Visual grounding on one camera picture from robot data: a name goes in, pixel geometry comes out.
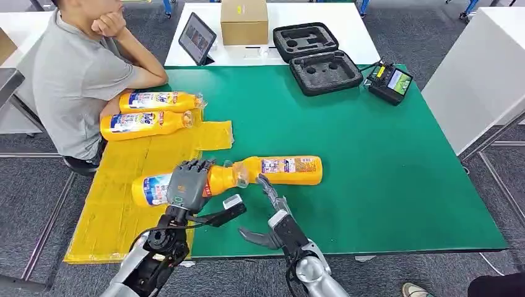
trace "robotic hand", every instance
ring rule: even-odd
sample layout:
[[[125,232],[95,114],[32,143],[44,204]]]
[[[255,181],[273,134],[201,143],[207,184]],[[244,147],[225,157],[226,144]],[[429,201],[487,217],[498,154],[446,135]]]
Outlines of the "robotic hand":
[[[246,212],[237,194],[223,201],[221,212],[195,217],[208,202],[202,197],[214,160],[191,160],[178,165],[168,186],[169,206],[157,227],[143,231],[101,297],[154,297],[188,255],[186,229],[221,226]],[[188,221],[196,222],[188,226]]]
[[[290,280],[298,280],[311,297],[348,297],[343,287],[331,277],[330,266],[317,244],[306,238],[293,219],[286,198],[277,195],[264,175],[259,174],[257,182],[262,184],[264,193],[276,211],[268,220],[271,231],[262,234],[241,227],[239,228],[241,236],[251,243],[269,249],[283,249],[288,263],[286,282],[293,296],[295,293]]]

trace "metal table leg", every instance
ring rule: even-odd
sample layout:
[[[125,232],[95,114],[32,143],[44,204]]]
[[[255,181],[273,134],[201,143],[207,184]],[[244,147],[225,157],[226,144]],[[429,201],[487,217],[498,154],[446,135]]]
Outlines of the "metal table leg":
[[[9,99],[9,102],[39,130],[46,132],[46,128],[42,125],[40,118],[17,95],[13,94]]]
[[[166,15],[171,18],[171,3],[170,0],[163,0],[164,1],[164,9],[166,10]]]
[[[367,11],[369,2],[370,0],[363,0],[363,2],[361,3],[361,7],[359,7],[359,14],[361,15],[361,17],[364,17],[366,15],[365,11]]]
[[[63,158],[59,153],[0,153],[0,158]]]
[[[478,0],[471,0],[471,3],[467,6],[467,9],[465,9],[464,12],[459,14],[459,19],[462,20],[469,15],[472,10],[474,10],[475,5],[478,3]]]
[[[62,210],[62,207],[64,206],[64,202],[66,201],[67,195],[69,194],[69,190],[71,190],[71,186],[73,185],[73,181],[75,181],[75,173],[72,172],[67,181],[66,185],[62,189],[62,193],[60,193],[60,196],[58,198],[58,201],[56,202],[54,209],[51,213],[51,216],[44,226],[44,230],[42,231],[42,234],[40,235],[37,246],[35,246],[35,249],[33,250],[33,253],[31,254],[31,257],[29,258],[29,262],[25,266],[24,272],[22,274],[22,279],[25,281],[29,280],[29,277],[31,276],[31,273],[33,273],[33,270],[35,270],[35,266],[38,262],[38,259],[40,258],[40,254],[42,253],[42,249],[44,248],[44,245],[46,244],[47,240],[49,239],[49,236],[51,234],[51,230],[54,227],[54,224],[56,223],[56,219],[58,218],[58,215],[60,211]]]
[[[510,122],[506,123],[501,129],[497,130],[496,133],[492,134],[487,140],[483,141],[480,145],[478,145],[473,151],[471,151],[468,155],[466,155],[463,159],[461,159],[461,163],[464,163],[468,161],[470,158],[474,156],[474,154],[478,152],[482,152],[484,149],[486,149],[489,145],[492,145],[498,138],[508,131],[510,128],[515,127],[518,125],[521,121],[525,119],[525,110],[516,115]]]
[[[525,147],[525,141],[494,141],[491,147]]]
[[[487,166],[488,171],[490,172],[490,174],[496,181],[496,184],[498,184],[498,187],[500,188],[501,192],[507,199],[514,213],[516,213],[516,215],[518,216],[519,222],[522,224],[523,227],[525,227],[525,213],[523,212],[523,210],[521,210],[521,207],[516,202],[516,199],[514,199],[514,197],[508,190],[507,186],[505,186],[505,183],[501,180],[500,175],[496,172],[496,169],[494,168],[494,166],[492,166],[492,163],[490,163],[485,153],[478,152],[477,154],[479,155],[479,157],[481,157],[481,160],[483,160],[483,163],[485,163],[485,166]]]
[[[27,265],[25,266],[22,276],[20,278],[16,278],[16,277],[8,277],[7,275],[0,275],[0,286],[23,288],[23,289],[30,290],[30,291],[43,291],[47,288],[46,284],[38,283],[38,282],[31,282],[29,278],[31,277],[31,274],[35,270],[35,266],[38,260],[40,259],[40,255],[42,253],[42,250],[47,240],[49,239],[51,235],[51,231],[53,230],[54,224],[56,223],[58,219],[58,215],[60,214],[60,211],[64,207],[64,203],[67,199],[69,191],[71,190],[71,186],[73,185],[75,177],[76,177],[76,174],[74,172],[72,172],[69,175],[66,181],[66,184],[64,185],[64,188],[62,189],[62,193],[60,193],[60,196],[58,197],[58,200],[54,206],[54,209],[51,212],[51,216],[49,217],[46,225],[44,226],[44,229],[42,230],[40,237],[38,238],[35,249],[33,250],[29,258],[29,261]]]
[[[500,136],[511,129],[512,127],[515,127],[518,125],[521,121],[525,119],[525,110],[521,113],[517,114],[515,117],[512,118],[511,121],[506,123],[503,127],[501,127],[499,130],[496,131],[496,133],[492,134],[489,138],[487,138],[485,141],[483,141],[480,145],[478,145],[473,151],[471,151],[468,155],[466,155],[462,160],[461,163],[465,166],[465,162],[470,160],[474,154],[479,155],[481,160],[485,163],[485,166],[487,166],[490,174],[498,184],[498,187],[500,188],[501,192],[507,199],[508,203],[510,204],[511,208],[513,209],[514,213],[518,216],[519,222],[525,227],[525,213],[521,209],[518,203],[516,203],[516,200],[508,190],[507,186],[501,180],[500,176],[496,172],[496,169],[490,161],[488,160],[487,156],[484,154],[484,150],[489,146],[512,146],[512,147],[522,147],[525,146],[525,142],[523,141],[496,141]]]
[[[31,4],[33,4],[33,7],[37,11],[44,11],[44,8],[42,7],[42,5],[40,5],[40,2],[38,2],[38,0],[29,0],[29,1],[31,1]]]

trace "foam insert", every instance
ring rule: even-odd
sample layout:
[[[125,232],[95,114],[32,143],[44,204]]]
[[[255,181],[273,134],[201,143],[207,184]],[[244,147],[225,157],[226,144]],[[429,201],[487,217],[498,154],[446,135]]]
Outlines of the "foam insert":
[[[323,23],[307,23],[274,29],[274,44],[282,59],[335,51],[339,47],[335,36]]]
[[[353,88],[363,81],[354,62],[339,50],[294,58],[290,68],[306,96]]]

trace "gray carpet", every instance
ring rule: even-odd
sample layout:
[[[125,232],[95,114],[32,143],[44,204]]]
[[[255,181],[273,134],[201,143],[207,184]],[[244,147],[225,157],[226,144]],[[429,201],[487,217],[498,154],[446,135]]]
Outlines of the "gray carpet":
[[[373,0],[364,20],[380,55],[406,64],[420,88],[465,27],[457,17],[467,2],[443,2]],[[160,0],[126,5],[128,27],[161,61],[168,53],[182,7],[183,3],[175,4],[174,16],[168,20]],[[513,129],[505,137],[525,140],[525,127]],[[13,149],[51,152],[53,144],[42,135],[34,139],[0,136],[0,152]],[[524,153],[523,148],[491,148],[487,155],[525,208]],[[481,160],[475,157],[467,165],[472,182],[511,246],[508,251],[486,253],[487,257],[504,273],[523,269],[525,229]],[[60,160],[50,159],[0,159],[0,168],[0,273],[19,276],[69,172]],[[0,296],[98,296],[105,289],[118,265],[61,262],[90,183],[89,178],[80,176],[75,180],[33,274],[32,280],[53,282],[52,289],[31,293],[0,288]],[[352,257],[330,257],[328,261],[335,278],[351,296],[400,296],[401,285],[408,281],[421,284],[435,296],[466,296],[466,288],[475,277],[495,275],[476,253],[381,256],[366,263]],[[178,267],[160,296],[290,296],[284,269],[282,259],[202,260],[190,268]]]

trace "gray t-shirt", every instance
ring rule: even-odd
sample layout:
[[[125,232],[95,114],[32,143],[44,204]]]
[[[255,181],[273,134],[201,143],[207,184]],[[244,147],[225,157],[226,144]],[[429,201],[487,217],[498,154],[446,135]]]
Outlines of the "gray t-shirt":
[[[97,154],[100,112],[136,76],[111,38],[92,40],[53,13],[33,74],[37,113],[58,153],[89,160]]]

